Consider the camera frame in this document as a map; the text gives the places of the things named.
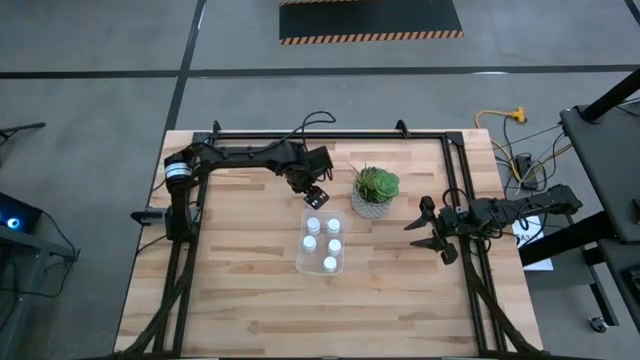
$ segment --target metal pole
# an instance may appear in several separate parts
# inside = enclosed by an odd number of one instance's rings
[[[640,89],[640,69],[632,72],[601,98],[587,106],[586,109],[580,112],[580,116],[587,122],[597,124],[601,121],[602,115],[623,102],[638,89]]]

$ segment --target black floor mat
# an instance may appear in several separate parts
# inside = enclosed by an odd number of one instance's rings
[[[463,36],[452,0],[310,0],[280,3],[282,45]]]

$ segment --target white paper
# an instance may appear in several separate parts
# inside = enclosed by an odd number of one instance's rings
[[[518,248],[522,247],[524,243],[529,241],[533,235],[535,235],[538,231],[540,231],[540,218],[537,216],[529,216],[527,218],[529,222],[529,229],[525,230],[520,226],[520,222],[516,221],[513,223],[513,233],[516,235],[518,239],[520,239],[518,243]],[[532,242],[536,242],[539,239],[544,237],[544,232],[540,232],[538,236],[536,236],[533,240],[529,241],[529,244]],[[553,264],[551,263],[551,259],[541,260],[537,263],[531,264],[529,266],[524,267],[525,271],[553,271]]]

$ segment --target yellow cable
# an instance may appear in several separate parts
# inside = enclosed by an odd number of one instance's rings
[[[502,115],[502,116],[508,116],[510,118],[513,118],[513,113],[509,113],[509,112],[505,112],[505,111],[497,111],[497,110],[482,110],[479,111],[478,113],[476,113],[476,119],[475,119],[475,123],[476,123],[476,128],[478,129],[482,129],[482,126],[480,126],[480,115],[484,115],[484,114],[493,114],[493,115]],[[507,153],[507,151],[502,147],[502,145],[500,145],[499,142],[497,142],[495,139],[490,138],[491,142],[498,147],[498,149],[500,149],[500,151],[502,151],[502,153],[504,154],[504,156],[507,157],[507,161],[509,162],[509,165],[511,166],[511,172],[513,173],[513,177],[516,178],[516,180],[518,180],[518,182],[523,182],[522,179],[520,178],[520,175],[518,175],[518,171],[516,170],[516,167],[513,163],[513,159],[511,159],[511,156],[509,156],[509,153]]]
[[[482,129],[482,127],[480,126],[480,116],[484,115],[484,114],[493,114],[493,115],[501,115],[501,116],[508,116],[512,119],[516,119],[516,117],[520,114],[518,114],[518,112],[522,112],[523,110],[518,109],[518,111],[516,112],[505,112],[505,111],[497,111],[497,110],[482,110],[479,111],[478,113],[476,113],[476,118],[475,118],[475,123],[476,123],[476,128],[478,129]],[[558,151],[554,152],[553,154],[549,155],[546,159],[544,159],[542,162],[540,162],[540,166],[534,170],[534,172],[529,175],[527,177],[526,180],[522,180],[522,178],[520,177],[520,175],[518,174],[518,171],[516,170],[516,166],[514,164],[514,160],[512,159],[511,156],[509,155],[509,153],[502,147],[502,145],[500,145],[499,142],[497,142],[495,139],[490,138],[491,142],[500,150],[502,151],[502,153],[504,154],[504,156],[507,158],[507,162],[509,163],[510,167],[511,167],[511,172],[513,173],[513,177],[519,182],[519,183],[523,183],[525,181],[529,181],[529,180],[534,180],[536,177],[536,174],[539,173],[542,168],[544,167],[544,165],[549,162],[550,160],[552,160],[554,157],[558,157],[559,155],[563,154],[564,152],[566,152],[567,150],[571,149],[573,147],[573,144],[567,144],[565,146],[563,146],[562,148],[558,149]]]

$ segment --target potted plant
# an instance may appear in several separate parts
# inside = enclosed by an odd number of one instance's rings
[[[373,166],[361,171],[354,168],[356,178],[353,182],[351,205],[366,219],[377,219],[386,215],[391,201],[399,193],[400,179],[396,174]]]

